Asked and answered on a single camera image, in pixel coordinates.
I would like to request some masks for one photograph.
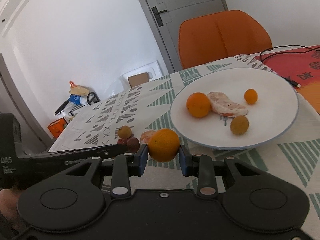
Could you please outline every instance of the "white plate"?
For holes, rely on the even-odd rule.
[[[254,105],[244,100],[244,93],[250,88],[258,93]],[[186,101],[191,94],[214,91],[225,93],[249,109],[250,125],[245,134],[236,136],[231,132],[231,118],[225,121],[213,112],[204,118],[189,114]],[[170,117],[177,132],[190,141],[215,149],[241,150],[283,134],[294,122],[298,107],[296,91],[282,77],[260,69],[233,68],[208,74],[186,86],[174,99]]]

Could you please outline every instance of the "green stripe pattern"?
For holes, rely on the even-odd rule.
[[[320,219],[320,193],[309,194],[309,196]]]
[[[154,91],[154,90],[161,90],[161,89],[172,89],[172,82],[171,79],[169,79],[167,82],[162,83],[161,85],[149,90],[149,91]]]
[[[176,157],[172,161],[169,161],[167,163],[161,163],[161,162],[157,162],[154,159],[150,159],[147,162],[147,166],[167,168],[172,170],[181,170],[178,155],[176,155]]]
[[[222,64],[222,65],[208,65],[206,66],[210,71],[215,72],[217,71],[219,68],[225,67],[225,66],[229,66],[231,63],[229,64]]]
[[[248,163],[262,171],[268,171],[266,164],[264,163],[263,159],[256,149],[240,151],[214,150],[213,155],[215,156],[217,161],[222,161],[225,157],[228,156],[234,156],[241,161]]]
[[[164,94],[162,97],[158,98],[156,101],[151,103],[149,106],[159,106],[159,105],[165,105],[165,104],[172,104],[173,100],[175,98],[175,94],[173,89],[170,90],[168,93]]]
[[[320,155],[320,139],[278,144],[302,184],[307,187]]]
[[[188,140],[183,136],[179,137],[179,140],[180,140],[180,145],[184,145],[187,148],[187,150],[189,150]]]
[[[185,87],[203,76],[195,67],[179,71],[179,74]]]
[[[169,116],[169,111],[161,115],[157,120],[146,127],[146,129],[149,130],[160,130],[162,128],[174,128]]]
[[[163,76],[161,78],[157,78],[155,80],[152,80],[152,81],[157,81],[157,80],[163,80],[163,79],[169,79],[170,78],[170,74],[169,75],[166,75],[166,76]]]
[[[186,185],[186,188],[193,188],[195,192],[197,192],[198,187],[198,178],[193,179],[189,184]]]

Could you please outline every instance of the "cable connector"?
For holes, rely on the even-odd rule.
[[[287,80],[292,86],[296,87],[296,88],[301,88],[301,85],[298,83],[298,82],[295,82],[289,78],[285,78],[285,77],[282,77],[284,78],[285,80]]]

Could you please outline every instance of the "red placemat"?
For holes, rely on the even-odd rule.
[[[308,49],[287,51],[302,52]],[[274,53],[262,55],[262,59]],[[280,76],[294,80],[302,85],[298,91],[320,113],[320,51],[304,54],[281,54],[271,57],[264,63]]]

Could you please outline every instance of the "orange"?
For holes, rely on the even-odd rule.
[[[254,89],[248,89],[244,93],[244,99],[249,105],[253,105],[258,100],[258,94]]]
[[[192,116],[202,118],[209,114],[211,103],[204,93],[194,93],[187,99],[187,109]]]
[[[148,151],[151,158],[164,163],[175,158],[179,146],[179,137],[174,131],[161,129],[150,137]]]
[[[117,134],[121,139],[128,139],[131,136],[132,131],[129,126],[124,125],[118,130]]]
[[[243,115],[235,117],[230,124],[230,130],[235,135],[244,134],[248,128],[249,120]]]

